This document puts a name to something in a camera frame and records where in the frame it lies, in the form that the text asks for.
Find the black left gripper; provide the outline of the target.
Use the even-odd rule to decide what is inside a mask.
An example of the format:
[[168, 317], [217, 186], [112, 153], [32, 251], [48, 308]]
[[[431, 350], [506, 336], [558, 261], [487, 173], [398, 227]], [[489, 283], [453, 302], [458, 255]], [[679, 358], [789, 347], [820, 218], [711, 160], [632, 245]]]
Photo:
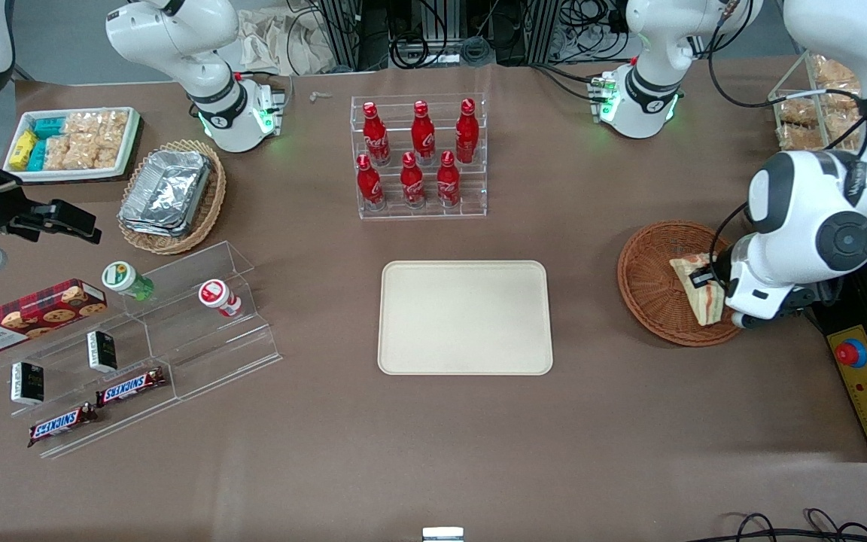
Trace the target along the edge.
[[712, 258], [712, 266], [703, 266], [692, 271], [692, 286], [696, 289], [709, 285], [728, 288], [732, 281], [732, 251], [719, 251]]

